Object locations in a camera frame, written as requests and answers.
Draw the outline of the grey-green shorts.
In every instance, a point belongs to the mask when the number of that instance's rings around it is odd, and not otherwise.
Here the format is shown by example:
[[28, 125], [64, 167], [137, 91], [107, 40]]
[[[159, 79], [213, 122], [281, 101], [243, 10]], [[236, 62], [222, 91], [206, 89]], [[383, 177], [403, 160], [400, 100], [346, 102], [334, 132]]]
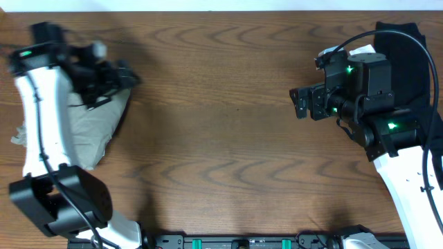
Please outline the grey-green shorts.
[[47, 173], [39, 157], [40, 149], [48, 156], [53, 171], [62, 163], [94, 169], [116, 131], [129, 94], [129, 90], [121, 91], [111, 102], [88, 110], [80, 106], [80, 96], [76, 93], [62, 95], [56, 100], [45, 100], [41, 93], [41, 101], [36, 102], [31, 90], [21, 91], [25, 120], [11, 142], [26, 148], [23, 175]]

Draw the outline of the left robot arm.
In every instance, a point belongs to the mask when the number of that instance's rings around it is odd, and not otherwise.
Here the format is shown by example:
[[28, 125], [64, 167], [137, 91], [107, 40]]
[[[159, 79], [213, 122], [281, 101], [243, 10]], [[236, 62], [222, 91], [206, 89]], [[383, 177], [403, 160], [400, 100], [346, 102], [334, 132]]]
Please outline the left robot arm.
[[9, 185], [15, 206], [47, 237], [70, 248], [147, 248], [136, 221], [112, 206], [107, 186], [82, 169], [73, 143], [69, 95], [88, 111], [108, 104], [140, 82], [127, 62], [110, 62], [104, 44], [69, 44], [61, 26], [30, 28], [34, 43], [10, 54], [11, 72], [24, 108], [23, 177]]

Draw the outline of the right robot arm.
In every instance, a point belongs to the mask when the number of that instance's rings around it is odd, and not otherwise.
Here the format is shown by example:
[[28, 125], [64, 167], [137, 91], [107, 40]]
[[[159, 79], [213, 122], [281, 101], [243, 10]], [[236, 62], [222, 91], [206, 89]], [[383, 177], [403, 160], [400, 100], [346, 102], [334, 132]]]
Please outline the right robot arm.
[[336, 118], [374, 163], [394, 201], [410, 248], [442, 247], [442, 120], [404, 102], [382, 53], [340, 50], [316, 58], [323, 82], [289, 92], [299, 119]]

